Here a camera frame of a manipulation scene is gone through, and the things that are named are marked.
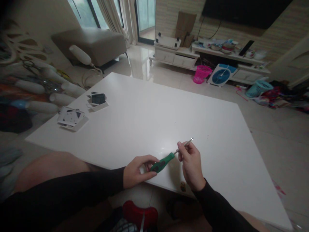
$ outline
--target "white table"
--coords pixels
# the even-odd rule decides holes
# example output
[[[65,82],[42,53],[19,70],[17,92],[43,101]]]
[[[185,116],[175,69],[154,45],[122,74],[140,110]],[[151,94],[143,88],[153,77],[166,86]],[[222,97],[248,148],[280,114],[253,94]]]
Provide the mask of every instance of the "white table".
[[[109,106],[89,112],[86,95],[92,91],[105,93]],[[235,209],[292,229],[237,104],[111,73],[69,107],[89,118],[78,132],[60,128],[56,115],[26,141],[115,169],[135,156],[161,159],[178,141],[194,137],[204,176]],[[181,165],[173,159],[148,182],[192,196],[188,186],[180,190]]]

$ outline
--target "orange object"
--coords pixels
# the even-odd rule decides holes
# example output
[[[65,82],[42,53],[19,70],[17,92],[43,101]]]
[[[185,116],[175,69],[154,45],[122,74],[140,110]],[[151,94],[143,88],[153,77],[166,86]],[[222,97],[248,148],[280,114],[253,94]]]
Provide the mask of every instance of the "orange object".
[[[43,94],[35,94],[30,93],[26,90],[22,90],[16,86],[0,84],[0,96],[6,97],[10,100],[32,100],[32,101],[41,101],[41,102],[49,102],[48,95]]]

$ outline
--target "green screwdriver handle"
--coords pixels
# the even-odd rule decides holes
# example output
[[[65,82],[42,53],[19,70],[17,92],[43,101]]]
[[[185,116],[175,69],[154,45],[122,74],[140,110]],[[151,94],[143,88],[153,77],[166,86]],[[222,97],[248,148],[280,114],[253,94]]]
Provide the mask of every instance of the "green screwdriver handle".
[[[175,155],[171,152],[168,156],[161,159],[160,162],[155,163],[150,171],[155,171],[156,173],[159,173],[163,170],[163,168],[168,164],[169,161],[175,158]]]

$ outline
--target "drawer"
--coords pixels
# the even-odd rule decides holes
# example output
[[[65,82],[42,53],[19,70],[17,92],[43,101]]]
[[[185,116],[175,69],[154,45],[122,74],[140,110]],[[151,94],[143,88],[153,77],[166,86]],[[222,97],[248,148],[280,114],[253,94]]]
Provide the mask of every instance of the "drawer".
[[[155,58],[157,60],[162,60],[162,61],[173,63],[174,56],[175,56],[174,53],[165,52],[165,51],[158,50],[158,49],[155,50]]]
[[[184,67],[192,68],[195,64],[195,59],[175,55],[173,64],[178,65],[178,66],[184,66]]]
[[[241,69],[239,69],[237,73],[235,73],[235,75],[233,76],[233,78],[248,80],[252,82],[256,81],[261,77],[263,77],[263,75]]]

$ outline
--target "blue fan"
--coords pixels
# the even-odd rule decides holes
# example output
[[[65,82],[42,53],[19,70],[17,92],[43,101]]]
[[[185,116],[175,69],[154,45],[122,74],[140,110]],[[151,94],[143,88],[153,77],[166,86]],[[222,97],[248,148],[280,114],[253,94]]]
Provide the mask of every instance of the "blue fan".
[[[207,83],[217,86],[223,86],[229,78],[235,74],[236,68],[226,65],[218,64],[212,75],[209,77]]]

